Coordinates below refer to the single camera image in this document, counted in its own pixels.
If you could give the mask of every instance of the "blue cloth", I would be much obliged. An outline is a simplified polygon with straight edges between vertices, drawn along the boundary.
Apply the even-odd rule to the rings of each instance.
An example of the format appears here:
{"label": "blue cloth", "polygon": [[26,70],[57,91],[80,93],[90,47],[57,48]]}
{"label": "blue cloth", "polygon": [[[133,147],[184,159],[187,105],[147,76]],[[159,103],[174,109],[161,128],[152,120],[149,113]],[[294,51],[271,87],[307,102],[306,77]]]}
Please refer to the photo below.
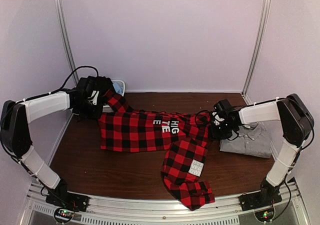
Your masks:
{"label": "blue cloth", "polygon": [[114,90],[115,90],[115,92],[116,92],[117,94],[121,94],[121,95],[122,95],[122,93],[123,93],[123,91],[124,91],[124,88],[123,88],[123,87],[119,86],[119,84],[116,83],[116,82],[113,83],[113,87],[114,87]]}

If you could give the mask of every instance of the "white container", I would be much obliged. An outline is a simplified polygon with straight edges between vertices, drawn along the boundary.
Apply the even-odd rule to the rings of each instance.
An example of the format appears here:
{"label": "white container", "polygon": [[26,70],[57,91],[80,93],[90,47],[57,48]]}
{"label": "white container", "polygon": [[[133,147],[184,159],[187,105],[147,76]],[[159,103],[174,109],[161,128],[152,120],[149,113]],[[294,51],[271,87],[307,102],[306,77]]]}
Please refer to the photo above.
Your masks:
{"label": "white container", "polygon": [[[126,90],[126,84],[124,81],[121,81],[121,80],[111,80],[113,83],[117,83],[121,88],[123,88],[123,91],[122,91],[122,96],[125,95],[125,90]],[[103,110],[102,110],[103,113],[112,113],[114,112],[111,107],[109,105],[104,105],[103,106]]]}

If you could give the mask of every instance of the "shirt sleeve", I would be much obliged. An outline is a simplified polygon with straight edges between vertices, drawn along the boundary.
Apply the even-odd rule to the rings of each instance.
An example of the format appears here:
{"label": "shirt sleeve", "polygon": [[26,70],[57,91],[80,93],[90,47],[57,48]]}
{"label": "shirt sleeve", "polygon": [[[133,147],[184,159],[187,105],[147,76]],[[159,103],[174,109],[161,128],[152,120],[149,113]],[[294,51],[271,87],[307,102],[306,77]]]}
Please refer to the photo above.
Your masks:
{"label": "shirt sleeve", "polygon": [[105,93],[103,98],[114,112],[132,113],[134,111],[123,96],[114,93],[111,89]]}
{"label": "shirt sleeve", "polygon": [[206,156],[206,148],[187,138],[173,143],[163,161],[161,175],[165,186],[190,210],[215,201],[209,183],[198,182]]}

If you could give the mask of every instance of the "metal grate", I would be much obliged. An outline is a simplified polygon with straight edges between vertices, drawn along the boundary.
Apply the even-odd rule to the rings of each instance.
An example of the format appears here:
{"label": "metal grate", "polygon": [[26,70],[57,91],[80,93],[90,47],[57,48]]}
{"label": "metal grate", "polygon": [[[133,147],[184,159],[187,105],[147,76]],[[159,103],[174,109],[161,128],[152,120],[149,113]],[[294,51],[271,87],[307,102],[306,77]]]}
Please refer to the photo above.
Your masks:
{"label": "metal grate", "polygon": [[[155,225],[155,223],[149,222],[119,222],[119,221],[112,221],[107,218],[99,218],[99,217],[92,217],[90,215],[82,215],[81,222],[86,225]],[[211,219],[210,221],[200,222],[200,223],[188,223],[184,224],[181,222],[170,222],[170,225],[240,225],[239,217],[232,216],[227,218],[217,218]]]}
{"label": "metal grate", "polygon": [[37,212],[43,213],[43,214],[48,214],[48,215],[53,215],[54,214],[54,209],[52,209],[49,206],[43,205],[36,203],[34,204],[33,209]]}

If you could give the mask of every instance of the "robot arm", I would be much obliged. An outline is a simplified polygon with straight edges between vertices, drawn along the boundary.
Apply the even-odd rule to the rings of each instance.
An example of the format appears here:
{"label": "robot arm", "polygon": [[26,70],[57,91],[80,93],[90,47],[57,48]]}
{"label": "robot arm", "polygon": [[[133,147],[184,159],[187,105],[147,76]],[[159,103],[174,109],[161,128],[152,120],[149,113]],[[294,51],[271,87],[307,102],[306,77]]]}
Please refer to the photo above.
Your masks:
{"label": "robot arm", "polygon": [[29,124],[38,118],[68,109],[72,109],[74,114],[82,118],[100,118],[103,111],[102,96],[108,89],[113,88],[110,82],[110,79],[105,77],[89,76],[81,78],[74,89],[63,89],[30,100],[8,100],[4,103],[1,143],[14,154],[18,163],[31,176],[48,189],[48,203],[65,207],[74,201],[77,209],[85,211],[88,197],[69,193],[67,183],[38,155],[32,145]]}
{"label": "robot arm", "polygon": [[314,119],[304,103],[298,95],[291,94],[286,98],[255,103],[240,110],[234,109],[227,100],[218,102],[214,108],[220,122],[211,126],[212,138],[228,139],[232,136],[232,130],[238,131],[242,125],[281,121],[284,138],[282,148],[273,167],[260,185],[261,191],[245,194],[239,198],[243,211],[268,206],[274,201],[280,202],[279,188],[288,172],[294,167],[314,126]]}

